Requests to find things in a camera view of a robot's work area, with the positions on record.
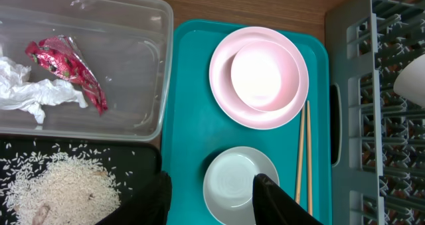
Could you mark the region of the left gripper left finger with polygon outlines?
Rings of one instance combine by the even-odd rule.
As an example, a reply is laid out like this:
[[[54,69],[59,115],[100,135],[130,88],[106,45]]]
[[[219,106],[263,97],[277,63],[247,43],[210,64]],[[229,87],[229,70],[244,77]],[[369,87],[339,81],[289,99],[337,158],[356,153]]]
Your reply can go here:
[[[171,177],[161,171],[96,225],[166,225],[171,199]]]

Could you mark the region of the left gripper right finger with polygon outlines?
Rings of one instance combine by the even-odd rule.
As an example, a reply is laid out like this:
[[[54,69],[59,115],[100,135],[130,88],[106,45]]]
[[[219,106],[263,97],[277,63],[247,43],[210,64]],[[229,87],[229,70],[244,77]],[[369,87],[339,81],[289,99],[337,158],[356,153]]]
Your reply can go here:
[[[257,225],[322,225],[264,173],[254,177],[252,194]]]

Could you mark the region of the grey bowl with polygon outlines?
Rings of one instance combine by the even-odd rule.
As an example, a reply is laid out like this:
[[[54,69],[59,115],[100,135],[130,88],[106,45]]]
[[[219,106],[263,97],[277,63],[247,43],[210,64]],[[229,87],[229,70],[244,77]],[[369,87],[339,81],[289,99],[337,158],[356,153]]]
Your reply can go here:
[[[221,224],[255,225],[253,180],[260,173],[280,183],[273,162],[252,147],[233,147],[209,165],[203,181],[203,197],[210,214]]]

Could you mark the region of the white napkin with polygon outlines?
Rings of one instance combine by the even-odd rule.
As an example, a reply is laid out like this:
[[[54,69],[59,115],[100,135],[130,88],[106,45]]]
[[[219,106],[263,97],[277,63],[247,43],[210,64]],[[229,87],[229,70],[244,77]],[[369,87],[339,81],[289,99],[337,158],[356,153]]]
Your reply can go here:
[[[31,67],[17,64],[8,57],[1,57],[1,109],[21,110],[35,117],[42,124],[46,117],[44,105],[57,106],[62,103],[76,102],[81,108],[88,104],[81,91],[74,89],[65,80],[44,79],[29,82]]]

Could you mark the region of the red snack wrapper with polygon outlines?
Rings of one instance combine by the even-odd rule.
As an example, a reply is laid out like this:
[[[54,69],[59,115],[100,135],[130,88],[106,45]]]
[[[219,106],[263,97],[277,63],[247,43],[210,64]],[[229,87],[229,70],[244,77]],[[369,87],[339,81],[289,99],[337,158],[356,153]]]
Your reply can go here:
[[[72,37],[58,35],[30,42],[25,54],[55,76],[81,86],[99,114],[108,110],[105,93]]]

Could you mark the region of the pale green cup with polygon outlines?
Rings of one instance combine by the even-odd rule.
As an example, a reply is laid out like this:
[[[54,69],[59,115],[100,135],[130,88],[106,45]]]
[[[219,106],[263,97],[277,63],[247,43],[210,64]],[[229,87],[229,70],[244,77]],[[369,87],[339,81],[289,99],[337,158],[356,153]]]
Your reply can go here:
[[[394,92],[399,96],[425,106],[425,54],[414,59],[398,75],[394,82]]]

